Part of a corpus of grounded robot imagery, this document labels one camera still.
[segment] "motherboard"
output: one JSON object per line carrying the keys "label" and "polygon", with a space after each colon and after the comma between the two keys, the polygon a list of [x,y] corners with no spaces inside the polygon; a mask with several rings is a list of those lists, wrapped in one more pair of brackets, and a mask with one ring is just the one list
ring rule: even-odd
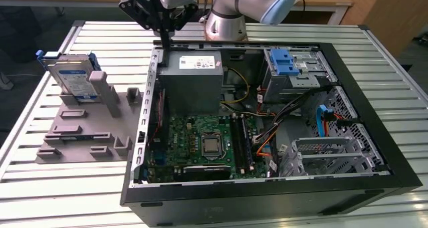
{"label": "motherboard", "polygon": [[210,171],[213,179],[264,178],[265,162],[253,161],[252,144],[237,140],[238,132],[245,132],[248,140],[257,135],[252,116],[173,116],[167,149],[153,150],[150,154],[150,178],[162,183],[189,181],[185,173],[193,173],[191,181],[198,176],[204,180]]}

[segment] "ram slot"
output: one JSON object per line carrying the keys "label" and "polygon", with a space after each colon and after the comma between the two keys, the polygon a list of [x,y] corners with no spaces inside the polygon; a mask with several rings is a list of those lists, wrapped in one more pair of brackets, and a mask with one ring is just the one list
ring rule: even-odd
{"label": "ram slot", "polygon": [[252,141],[244,117],[230,117],[230,133],[237,173],[253,170]]}

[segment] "green motherboard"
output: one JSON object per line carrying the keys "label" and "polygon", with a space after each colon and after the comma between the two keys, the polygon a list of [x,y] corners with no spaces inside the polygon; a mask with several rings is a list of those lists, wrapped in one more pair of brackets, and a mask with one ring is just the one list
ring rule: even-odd
{"label": "green motherboard", "polygon": [[[245,119],[248,134],[257,134],[256,120]],[[228,165],[230,179],[264,178],[264,160],[257,160],[254,170],[241,173],[236,169],[229,116],[173,116],[169,121],[167,150],[151,152],[150,172],[154,182],[174,182],[174,167],[191,165]]]}

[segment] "metal frame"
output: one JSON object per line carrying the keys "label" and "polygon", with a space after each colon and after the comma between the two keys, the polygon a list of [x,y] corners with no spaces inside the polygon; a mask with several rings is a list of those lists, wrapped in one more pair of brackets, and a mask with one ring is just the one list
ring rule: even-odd
{"label": "metal frame", "polygon": [[[381,44],[369,39],[367,31],[360,30],[357,26],[280,25],[266,27],[260,24],[248,24],[246,29],[250,41],[333,43],[379,117],[426,185],[412,193],[391,196],[373,204],[367,204],[365,207],[348,215],[252,220],[210,224],[210,226],[236,227],[241,225],[258,228],[260,226],[277,227],[278,225],[293,226],[298,224],[301,227],[312,227],[313,223],[319,223],[333,228],[344,225],[357,228],[373,225],[383,226],[385,222],[391,223],[392,227],[424,226],[428,210],[427,98],[426,95],[418,94],[419,87],[414,84],[412,79],[410,79],[411,82],[405,81],[401,67],[391,64],[393,57],[383,54],[383,49],[379,48]],[[93,50],[105,57],[99,61],[102,61],[102,68],[109,74],[113,74],[109,82],[115,85],[117,90],[123,89],[127,83],[135,83],[138,79],[145,78],[149,64],[146,54],[151,53],[151,41],[157,39],[151,31],[130,30],[139,30],[138,25],[133,22],[86,22],[82,35],[79,35],[75,44],[71,44],[74,46],[71,53]],[[174,39],[202,40],[202,30],[201,24],[189,23],[183,31],[175,34]],[[131,213],[130,209],[118,205],[126,162],[75,163],[52,166],[34,164],[36,157],[34,150],[38,148],[32,147],[39,144],[40,132],[47,132],[51,126],[50,119],[56,113],[56,108],[51,107],[62,104],[60,99],[55,97],[60,90],[52,86],[52,79],[47,82],[43,93],[38,96],[39,101],[30,101],[30,103],[36,101],[28,110],[31,116],[24,115],[24,121],[20,118],[16,124],[20,121],[24,124],[8,137],[12,143],[22,146],[19,149],[6,152],[8,157],[2,164],[2,169],[7,169],[6,173],[4,170],[0,173],[2,223],[7,223],[6,227],[111,225],[141,227],[142,220]],[[39,133],[23,135],[26,131]]]}

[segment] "yellow cable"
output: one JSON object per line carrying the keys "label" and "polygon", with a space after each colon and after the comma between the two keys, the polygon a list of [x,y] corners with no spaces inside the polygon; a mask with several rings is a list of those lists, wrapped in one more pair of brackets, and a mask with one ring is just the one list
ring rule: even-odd
{"label": "yellow cable", "polygon": [[236,74],[238,74],[238,76],[242,78],[242,80],[244,80],[244,82],[245,82],[245,84],[246,84],[246,94],[245,94],[245,96],[244,96],[242,98],[240,98],[240,99],[237,99],[237,100],[221,101],[222,104],[234,104],[234,103],[237,103],[237,102],[241,102],[244,99],[248,98],[249,93],[250,93],[250,85],[249,85],[249,83],[248,83],[248,80],[245,79],[245,77],[242,76],[242,74],[241,74],[236,69],[233,69],[233,68],[229,68],[229,69],[232,69],[232,70],[236,72]]}

